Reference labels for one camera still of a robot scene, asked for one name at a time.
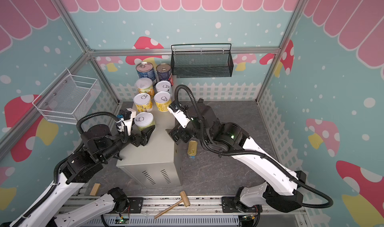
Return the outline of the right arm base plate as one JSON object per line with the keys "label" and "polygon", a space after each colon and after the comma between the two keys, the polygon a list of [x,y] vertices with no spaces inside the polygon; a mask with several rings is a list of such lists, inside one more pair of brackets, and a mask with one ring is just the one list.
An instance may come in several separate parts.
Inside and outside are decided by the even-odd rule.
{"label": "right arm base plate", "polygon": [[222,212],[223,213],[262,213],[262,206],[247,207],[236,197],[222,197]]}

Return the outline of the gold can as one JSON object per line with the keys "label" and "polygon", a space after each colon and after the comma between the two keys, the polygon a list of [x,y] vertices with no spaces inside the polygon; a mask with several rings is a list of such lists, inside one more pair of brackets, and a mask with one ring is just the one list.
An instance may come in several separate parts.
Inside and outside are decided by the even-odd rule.
{"label": "gold can", "polygon": [[198,142],[193,140],[189,141],[187,154],[190,159],[196,158],[197,150],[198,150]]}

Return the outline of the blue soup can pink lid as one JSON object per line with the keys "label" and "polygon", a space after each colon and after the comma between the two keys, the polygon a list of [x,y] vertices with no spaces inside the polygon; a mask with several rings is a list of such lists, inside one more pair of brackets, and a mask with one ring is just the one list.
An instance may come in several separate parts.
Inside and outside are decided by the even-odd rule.
{"label": "blue soup can pink lid", "polygon": [[149,78],[152,80],[153,85],[157,83],[155,69],[152,63],[142,62],[136,66],[139,78]]}

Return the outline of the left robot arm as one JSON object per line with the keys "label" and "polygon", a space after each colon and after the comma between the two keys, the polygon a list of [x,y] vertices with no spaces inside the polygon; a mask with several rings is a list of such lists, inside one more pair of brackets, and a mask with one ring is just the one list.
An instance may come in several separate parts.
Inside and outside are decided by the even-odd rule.
{"label": "left robot arm", "polygon": [[[98,116],[112,118],[118,133],[112,135],[109,126],[95,125],[84,131],[82,124]],[[155,126],[132,132],[135,122],[133,109],[110,112],[95,112],[78,120],[76,127],[81,135],[81,144],[54,168],[53,181],[39,198],[16,220],[5,222],[3,227],[69,227],[80,226],[94,217],[102,217],[111,211],[122,215],[131,210],[131,203],[121,188],[112,188],[96,201],[73,212],[58,216],[57,211],[77,190],[81,189],[110,159],[120,160],[120,151],[127,145],[145,146]]]}

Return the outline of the peach fruit can plastic lid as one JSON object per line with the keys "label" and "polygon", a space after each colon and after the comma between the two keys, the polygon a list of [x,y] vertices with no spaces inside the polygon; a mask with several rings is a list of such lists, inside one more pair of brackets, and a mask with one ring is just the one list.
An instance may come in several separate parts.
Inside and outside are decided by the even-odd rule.
{"label": "peach fruit can plastic lid", "polygon": [[146,93],[151,96],[155,95],[155,90],[153,87],[153,81],[150,78],[139,78],[135,83],[139,93]]}

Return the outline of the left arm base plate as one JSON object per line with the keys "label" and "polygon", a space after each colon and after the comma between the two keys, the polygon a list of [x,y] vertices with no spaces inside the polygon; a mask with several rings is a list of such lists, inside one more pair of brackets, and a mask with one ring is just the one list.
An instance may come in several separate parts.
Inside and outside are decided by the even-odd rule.
{"label": "left arm base plate", "polygon": [[144,198],[128,197],[117,207],[117,213],[120,214],[140,214],[142,212]]}

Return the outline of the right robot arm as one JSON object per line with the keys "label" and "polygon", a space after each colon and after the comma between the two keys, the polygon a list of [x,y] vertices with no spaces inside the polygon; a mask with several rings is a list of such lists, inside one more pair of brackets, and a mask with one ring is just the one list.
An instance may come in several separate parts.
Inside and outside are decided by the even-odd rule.
{"label": "right robot arm", "polygon": [[178,123],[169,135],[176,144],[198,140],[204,150],[232,157],[264,179],[258,186],[238,189],[234,200],[238,210],[267,204],[289,213],[302,207],[326,209],[334,204],[331,197],[306,184],[303,171],[292,171],[280,164],[238,124],[222,123],[203,99],[196,100],[188,86],[176,86],[174,97],[168,111]]}

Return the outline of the fruit can white lid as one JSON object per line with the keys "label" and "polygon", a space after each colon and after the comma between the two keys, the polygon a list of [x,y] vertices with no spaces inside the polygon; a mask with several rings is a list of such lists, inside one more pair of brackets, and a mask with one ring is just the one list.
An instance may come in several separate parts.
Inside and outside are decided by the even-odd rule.
{"label": "fruit can white lid", "polygon": [[148,112],[140,112],[135,117],[134,122],[140,131],[156,125],[153,114]]}
{"label": "fruit can white lid", "polygon": [[154,96],[156,106],[160,112],[168,112],[168,106],[172,103],[172,98],[168,92],[158,92]]}
{"label": "fruit can white lid", "polygon": [[170,94],[172,93],[172,85],[169,81],[159,81],[155,87],[157,92],[168,92]]}
{"label": "fruit can white lid", "polygon": [[134,103],[138,112],[151,112],[153,103],[151,96],[147,93],[139,93],[134,97]]}

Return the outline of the dark blue chopped tomato can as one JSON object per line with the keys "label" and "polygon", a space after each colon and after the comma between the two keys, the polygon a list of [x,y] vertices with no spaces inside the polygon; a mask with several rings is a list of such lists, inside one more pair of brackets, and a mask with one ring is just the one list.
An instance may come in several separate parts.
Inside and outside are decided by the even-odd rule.
{"label": "dark blue chopped tomato can", "polygon": [[159,81],[168,81],[173,85],[172,67],[170,64],[162,63],[156,67]]}

